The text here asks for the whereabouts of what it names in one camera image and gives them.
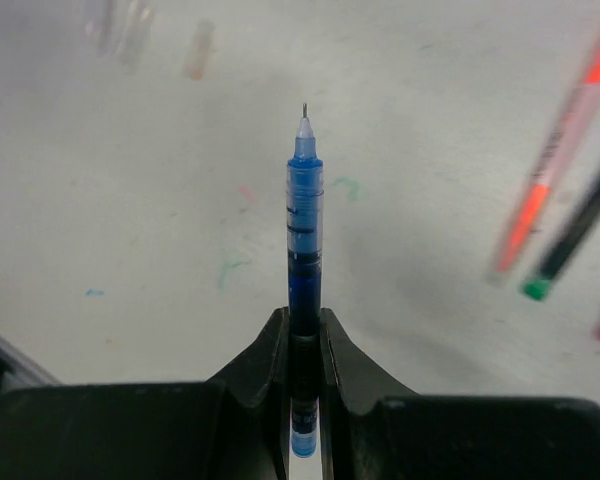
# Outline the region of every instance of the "green cap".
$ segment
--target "green cap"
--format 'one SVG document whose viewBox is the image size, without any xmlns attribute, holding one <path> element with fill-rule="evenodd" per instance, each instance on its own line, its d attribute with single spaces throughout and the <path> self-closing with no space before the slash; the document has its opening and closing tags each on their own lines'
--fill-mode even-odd
<svg viewBox="0 0 600 480">
<path fill-rule="evenodd" d="M 534 300 L 542 301 L 551 290 L 551 280 L 544 277 L 533 277 L 523 287 L 522 291 Z"/>
</svg>

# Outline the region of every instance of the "white table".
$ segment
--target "white table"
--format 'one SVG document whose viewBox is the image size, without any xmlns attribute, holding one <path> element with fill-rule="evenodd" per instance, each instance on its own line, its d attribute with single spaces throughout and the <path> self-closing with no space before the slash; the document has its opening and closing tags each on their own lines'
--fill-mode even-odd
<svg viewBox="0 0 600 480">
<path fill-rule="evenodd" d="M 286 302 L 285 162 L 306 101 L 323 304 L 353 340 L 419 392 L 600 402 L 600 226 L 547 302 L 517 291 L 600 166 L 600 112 L 514 277 L 484 279 L 600 0 L 159 3 L 127 74 L 76 5 L 0 0 L 3 338 L 69 383 L 223 366 Z M 214 51 L 193 81 L 202 19 Z"/>
</svg>

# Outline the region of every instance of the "table surface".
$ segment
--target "table surface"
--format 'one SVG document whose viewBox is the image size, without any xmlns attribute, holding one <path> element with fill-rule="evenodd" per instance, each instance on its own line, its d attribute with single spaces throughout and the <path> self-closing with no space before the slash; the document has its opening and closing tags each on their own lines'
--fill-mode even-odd
<svg viewBox="0 0 600 480">
<path fill-rule="evenodd" d="M 600 167 L 600 111 L 504 286 L 485 272 L 600 0 L 163 0 L 134 73 L 80 5 L 0 0 L 0 335 L 63 382 L 204 379 L 286 302 L 285 162 L 325 162 L 323 305 L 412 389 L 600 402 L 600 225 L 518 284 Z M 204 75 L 183 75 L 196 25 Z"/>
</svg>

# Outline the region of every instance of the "green scribble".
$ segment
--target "green scribble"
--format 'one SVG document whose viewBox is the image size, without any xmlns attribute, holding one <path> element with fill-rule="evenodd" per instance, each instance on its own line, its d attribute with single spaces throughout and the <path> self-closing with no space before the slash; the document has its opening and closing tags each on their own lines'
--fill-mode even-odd
<svg viewBox="0 0 600 480">
<path fill-rule="evenodd" d="M 336 178 L 335 182 L 333 182 L 331 185 L 334 187 L 337 187 L 338 185 L 346 186 L 349 189 L 347 193 L 347 200 L 349 200 L 350 202 L 357 202 L 358 200 L 360 200 L 359 182 L 352 180 L 351 178 L 340 177 Z"/>
<path fill-rule="evenodd" d="M 242 265 L 249 265 L 250 263 L 251 263 L 250 261 L 224 262 L 222 264 L 222 268 L 220 269 L 220 276 L 218 277 L 218 288 L 220 290 L 224 290 L 224 288 L 227 284 L 227 275 L 229 274 L 229 272 L 231 272 L 232 270 L 235 270 L 238 267 L 241 267 Z"/>
</svg>

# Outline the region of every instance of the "orange highlighter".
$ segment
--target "orange highlighter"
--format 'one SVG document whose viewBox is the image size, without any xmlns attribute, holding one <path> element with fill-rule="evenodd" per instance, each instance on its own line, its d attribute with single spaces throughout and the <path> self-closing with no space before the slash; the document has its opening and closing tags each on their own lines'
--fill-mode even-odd
<svg viewBox="0 0 600 480">
<path fill-rule="evenodd" d="M 525 246 L 549 195 L 573 159 L 591 119 L 600 105 L 600 44 L 591 65 L 573 91 L 558 125 L 544 146 L 528 193 L 513 217 L 498 257 L 498 273 L 507 272 Z"/>
</svg>

